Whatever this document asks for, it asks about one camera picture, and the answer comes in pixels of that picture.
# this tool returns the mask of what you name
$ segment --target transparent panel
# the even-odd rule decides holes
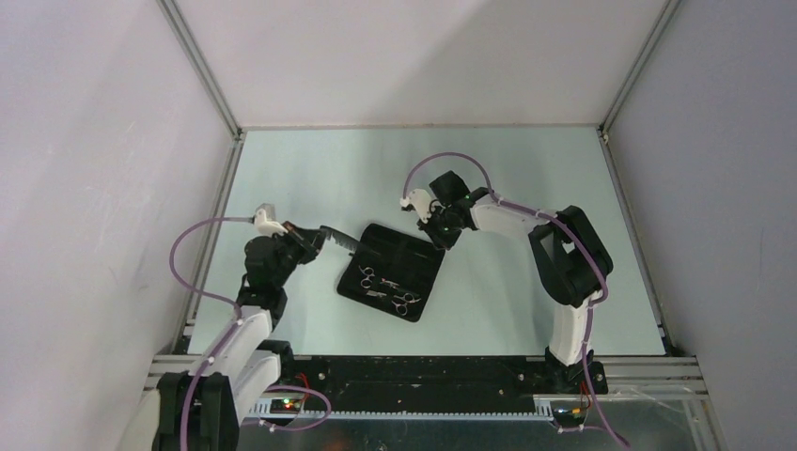
[[[606,402],[603,410],[612,427],[633,449],[689,451],[696,447],[683,404],[676,402]],[[599,426],[592,413],[586,422]],[[238,449],[404,451],[404,450],[603,450],[618,449],[602,431],[557,434],[541,421],[330,420],[303,432],[243,428]]]

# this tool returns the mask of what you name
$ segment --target cable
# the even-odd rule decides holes
[[[540,210],[531,209],[523,205],[519,205],[514,202],[509,202],[507,200],[499,198],[495,194],[495,191],[492,189],[490,176],[488,176],[487,170],[484,169],[484,166],[482,166],[481,163],[479,163],[475,158],[471,157],[470,155],[465,155],[464,153],[441,152],[421,160],[420,163],[416,164],[415,167],[413,167],[413,169],[410,171],[410,174],[407,175],[407,179],[404,181],[404,191],[402,193],[402,197],[407,197],[407,191],[409,190],[410,187],[410,180],[412,179],[415,172],[418,169],[420,169],[420,167],[423,166],[424,164],[441,157],[459,157],[475,164],[478,170],[481,171],[481,175],[484,176],[484,181],[487,184],[487,192],[489,193],[493,201],[499,203],[500,205],[506,205],[507,207],[513,210],[531,214],[532,216],[542,218],[546,221],[551,222],[552,224],[557,226],[560,230],[562,230],[565,233],[565,235],[568,236],[568,238],[570,238],[570,240],[579,250],[581,255],[584,256],[586,263],[589,265],[589,268],[595,273],[595,276],[598,278],[598,282],[601,285],[601,296],[595,301],[590,301],[587,304],[587,309],[586,309],[586,327],[584,331],[584,340],[582,341],[581,345],[581,364],[584,367],[586,388],[589,390],[589,393],[592,395],[592,398],[594,399],[595,410],[598,411],[598,415],[601,417],[601,421],[603,422],[603,428],[599,429],[605,430],[609,435],[612,436],[613,439],[615,439],[615,442],[617,442],[617,444],[619,444],[623,448],[627,449],[631,448],[629,442],[624,437],[616,433],[615,430],[612,429],[611,425],[609,425],[609,421],[606,418],[606,415],[603,413],[603,409],[601,409],[601,404],[598,402],[598,399],[595,396],[595,387],[592,386],[592,379],[589,376],[589,365],[586,361],[586,356],[587,356],[586,345],[587,343],[589,343],[589,338],[592,335],[593,307],[595,305],[598,305],[599,303],[602,303],[603,301],[606,300],[606,298],[609,297],[609,287],[606,285],[606,278],[603,277],[603,274],[601,273],[601,270],[598,268],[598,264],[595,262],[595,259],[592,258],[592,256],[589,254],[584,244],[581,243],[581,240],[579,240],[578,237],[564,223],[556,219],[554,216]]]
[[[323,401],[323,403],[326,404],[326,411],[324,412],[324,415],[321,418],[319,418],[316,422],[310,423],[307,426],[301,426],[301,427],[298,427],[298,428],[287,428],[285,426],[278,426],[278,425],[275,425],[274,423],[269,423],[268,421],[266,421],[266,420],[264,420],[262,418],[259,418],[257,420],[256,419],[246,420],[243,423],[241,423],[242,427],[245,427],[245,426],[268,426],[269,429],[272,430],[272,431],[274,431],[274,430],[287,430],[287,431],[297,432],[297,431],[300,431],[300,430],[308,430],[310,428],[314,428],[314,427],[320,425],[321,423],[326,421],[327,418],[329,418],[329,415],[332,414],[332,403],[329,401],[329,398],[326,397],[323,393],[317,392],[317,391],[315,391],[315,390],[313,390],[311,388],[296,387],[296,386],[293,386],[293,385],[272,385],[271,387],[266,389],[266,391],[267,392],[288,391],[288,392],[300,392],[300,393],[309,394],[309,395],[317,397],[318,399]]]
[[[191,382],[188,384],[188,392],[185,394],[185,400],[182,403],[182,412],[180,413],[180,450],[181,451],[188,451],[188,414],[191,410],[191,403],[194,400],[194,393],[196,391],[196,386],[199,384],[199,379],[202,377],[202,374],[205,373],[205,370],[211,365],[212,360],[215,359],[216,354],[224,347],[224,345],[229,341],[230,337],[235,334],[235,331],[238,330],[240,326],[239,322],[241,321],[241,306],[235,303],[235,301],[226,298],[224,296],[220,296],[218,294],[209,293],[204,289],[194,287],[188,281],[183,279],[180,274],[177,272],[177,267],[175,266],[175,255],[177,254],[177,249],[180,247],[180,243],[185,240],[185,237],[191,234],[191,232],[197,230],[202,226],[206,226],[208,224],[213,223],[223,223],[223,222],[231,222],[231,223],[251,223],[251,218],[236,218],[236,217],[220,217],[220,218],[209,218],[204,221],[199,221],[198,223],[188,227],[183,231],[175,240],[174,244],[172,244],[172,249],[169,252],[169,269],[172,272],[172,275],[181,285],[188,288],[189,291],[193,293],[199,294],[201,296],[207,296],[209,298],[213,298],[215,300],[221,301],[223,303],[228,303],[233,307],[233,311],[235,312],[235,319],[232,322],[222,336],[222,339],[216,344],[216,346],[211,350],[208,359],[206,359],[202,364],[199,365],[199,368],[196,370],[196,373],[191,378]]]

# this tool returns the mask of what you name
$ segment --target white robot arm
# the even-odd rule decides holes
[[[471,192],[451,171],[436,179],[430,187],[435,197],[426,190],[416,189],[400,199],[400,205],[404,210],[417,212],[419,228],[437,247],[450,249],[466,228],[496,232],[530,243],[542,284],[556,301],[548,352],[561,365],[577,372],[585,337],[586,310],[589,302],[599,299],[602,293],[598,279],[581,253],[565,251],[563,244],[570,240],[543,218],[553,215],[568,224],[605,277],[612,271],[612,260],[584,213],[575,207],[546,214],[518,210],[502,203],[499,195],[489,193],[486,188]]]

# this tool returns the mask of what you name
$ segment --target gray wall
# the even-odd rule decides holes
[[[731,449],[797,443],[797,2],[684,2],[610,146]]]
[[[0,42],[0,447],[115,449],[231,140],[157,2],[3,2]]]

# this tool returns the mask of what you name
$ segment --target purple tube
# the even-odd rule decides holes
[[[266,420],[262,420],[262,419],[261,420],[256,420],[254,418],[251,419],[251,420],[244,421],[243,423],[241,423],[241,426],[242,427],[243,426],[267,426],[269,428],[273,428],[274,430],[286,430],[286,431],[297,432],[297,431],[300,431],[300,430],[308,430],[308,429],[311,429],[311,428],[314,428],[314,427],[320,425],[321,423],[326,421],[327,418],[329,418],[329,415],[332,414],[332,403],[330,402],[329,398],[326,397],[321,392],[317,392],[317,391],[315,391],[315,390],[313,390],[311,388],[297,387],[297,386],[293,386],[293,385],[272,385],[266,391],[267,392],[276,392],[276,391],[280,391],[280,390],[288,391],[288,392],[308,393],[308,394],[310,394],[310,395],[312,395],[314,397],[319,398],[320,400],[323,401],[324,404],[326,404],[326,411],[324,412],[324,415],[321,418],[319,418],[318,420],[316,420],[315,422],[310,423],[307,426],[301,426],[301,427],[298,427],[298,428],[288,428],[288,427],[285,427],[285,426],[278,426],[278,425],[269,423]]]

